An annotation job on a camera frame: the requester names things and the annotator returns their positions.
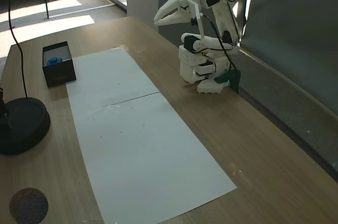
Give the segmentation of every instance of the black round base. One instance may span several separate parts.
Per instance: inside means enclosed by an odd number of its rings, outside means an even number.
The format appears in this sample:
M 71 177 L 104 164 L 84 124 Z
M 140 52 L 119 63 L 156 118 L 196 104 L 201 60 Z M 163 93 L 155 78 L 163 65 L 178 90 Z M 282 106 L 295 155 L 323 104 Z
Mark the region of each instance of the black round base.
M 51 120 L 45 105 L 34 98 L 6 103 L 7 118 L 1 119 L 0 153 L 23 153 L 38 144 L 49 130 Z

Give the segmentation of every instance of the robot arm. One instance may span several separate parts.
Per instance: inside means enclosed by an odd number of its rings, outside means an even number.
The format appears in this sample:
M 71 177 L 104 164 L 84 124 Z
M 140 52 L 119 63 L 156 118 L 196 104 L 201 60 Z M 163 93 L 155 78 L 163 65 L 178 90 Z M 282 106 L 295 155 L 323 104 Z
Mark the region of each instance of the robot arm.
M 221 40 L 204 35 L 202 10 L 210 8 Z M 180 46 L 180 74 L 186 82 L 200 81 L 198 92 L 220 93 L 229 84 L 238 91 L 240 75 L 236 67 L 230 70 L 230 57 L 222 49 L 231 51 L 229 54 L 239 50 L 240 34 L 229 0 L 169 0 L 158 10 L 154 22 L 157 26 L 188 22 L 198 26 L 200 34 L 184 33 L 184 45 Z
M 196 19 L 200 31 L 200 35 L 185 33 L 182 41 L 185 42 L 187 36 L 197 38 L 194 44 L 194 52 L 205 50 L 206 48 L 213 50 L 221 50 L 219 41 L 214 38 L 204 38 L 204 29 L 201 17 L 202 9 L 212 9 L 216 18 L 216 24 L 222 42 L 227 50 L 236 46 L 240 40 L 238 25 L 233 15 L 228 0 L 169 0 L 157 12 L 155 16 L 155 25 L 169 25 L 176 23 L 187 23 Z

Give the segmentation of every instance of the gray backdrop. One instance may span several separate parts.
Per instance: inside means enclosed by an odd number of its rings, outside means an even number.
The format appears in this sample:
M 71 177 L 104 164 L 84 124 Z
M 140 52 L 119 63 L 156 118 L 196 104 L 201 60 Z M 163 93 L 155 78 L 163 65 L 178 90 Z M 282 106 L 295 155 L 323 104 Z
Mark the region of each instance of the gray backdrop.
M 338 115 L 338 0 L 252 0 L 241 46 Z

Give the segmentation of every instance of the black cable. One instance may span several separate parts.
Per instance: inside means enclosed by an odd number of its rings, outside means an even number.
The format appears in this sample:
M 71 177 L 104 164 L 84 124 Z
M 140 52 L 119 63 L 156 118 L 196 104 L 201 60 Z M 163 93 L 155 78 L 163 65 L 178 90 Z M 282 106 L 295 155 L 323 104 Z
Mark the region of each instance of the black cable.
M 11 20 L 11 4 L 12 4 L 12 0 L 8 0 L 8 22 L 10 24 L 10 30 L 11 30 L 12 37 L 13 37 L 17 47 L 20 50 L 22 83 L 23 83 L 23 88 L 25 90 L 25 96 L 26 96 L 26 98 L 28 98 L 27 89 L 26 89 L 26 82 L 25 82 L 25 75 L 24 75 L 24 70 L 23 70 L 23 51 L 22 51 L 21 46 L 19 45 L 19 43 L 18 43 L 18 41 L 17 41 L 17 39 L 14 35 L 14 32 L 13 32 L 13 26 L 12 26 L 12 20 Z
M 216 62 L 211 57 L 209 57 L 208 55 L 204 55 L 204 56 L 207 57 L 208 59 L 210 59 L 212 61 L 212 63 L 215 65 L 215 70 L 213 72 L 213 74 L 215 75 L 216 72 L 217 72 L 217 64 L 216 64 Z
M 232 60 L 231 60 L 229 54 L 227 53 L 227 50 L 224 48 L 224 45 L 223 45 L 221 36 L 220 36 L 220 34 L 218 33 L 218 30 L 217 30 L 217 27 L 215 26 L 215 24 L 212 22 L 212 20 L 211 20 L 207 15 L 204 15 L 204 17 L 207 18 L 207 19 L 209 20 L 209 22 L 210 22 L 210 24 L 211 24 L 211 27 L 212 27 L 212 29 L 214 30 L 214 32 L 215 32 L 215 34 L 216 34 L 216 36 L 217 36 L 217 39 L 218 39 L 218 41 L 219 41 L 219 43 L 220 43 L 220 45 L 221 45 L 221 47 L 222 47 L 222 50 L 223 50 L 223 52 L 225 53 L 225 55 L 227 56 L 227 58 L 228 58 L 228 60 L 229 60 L 229 62 L 230 62 L 229 70 L 231 70 L 231 67 L 233 67 L 235 70 L 237 70 L 236 65 L 232 62 Z
M 237 28 L 237 25 L 236 25 L 236 20 L 234 19 L 234 15 L 233 15 L 233 12 L 231 10 L 231 6 L 229 4 L 229 2 L 235 2 L 235 0 L 226 0 L 227 1 L 227 4 L 228 4 L 228 9 L 229 9 L 229 12 L 231 14 L 231 18 L 232 18 L 232 22 L 234 24 L 234 27 L 236 28 L 236 32 L 237 32 L 237 36 L 238 36 L 238 41 L 240 41 L 240 35 L 239 35 L 239 30 Z
M 196 53 L 200 53 L 200 52 L 203 52 L 203 51 L 206 51 L 206 50 L 211 50 L 211 51 L 223 51 L 222 49 L 204 48 L 204 49 L 202 49 L 202 50 L 194 51 L 194 52 L 192 52 L 192 53 L 193 53 L 193 54 L 196 54 Z

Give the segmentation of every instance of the wooden table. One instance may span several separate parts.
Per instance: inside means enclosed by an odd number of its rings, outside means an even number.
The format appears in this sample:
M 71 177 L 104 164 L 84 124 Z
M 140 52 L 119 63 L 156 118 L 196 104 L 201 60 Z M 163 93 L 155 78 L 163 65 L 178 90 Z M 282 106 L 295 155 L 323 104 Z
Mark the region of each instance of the wooden table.
M 0 156 L 0 223 L 14 223 L 8 204 L 20 189 L 45 193 L 43 223 L 102 224 L 83 162 L 66 86 L 48 89 L 42 47 L 68 41 L 74 57 L 125 48 L 238 187 L 166 224 L 337 224 L 338 184 L 305 152 L 230 89 L 199 95 L 179 76 L 178 49 L 135 18 L 121 18 L 22 43 L 28 95 L 42 100 L 51 128 L 34 149 Z M 4 69 L 5 101 L 23 97 L 20 56 Z

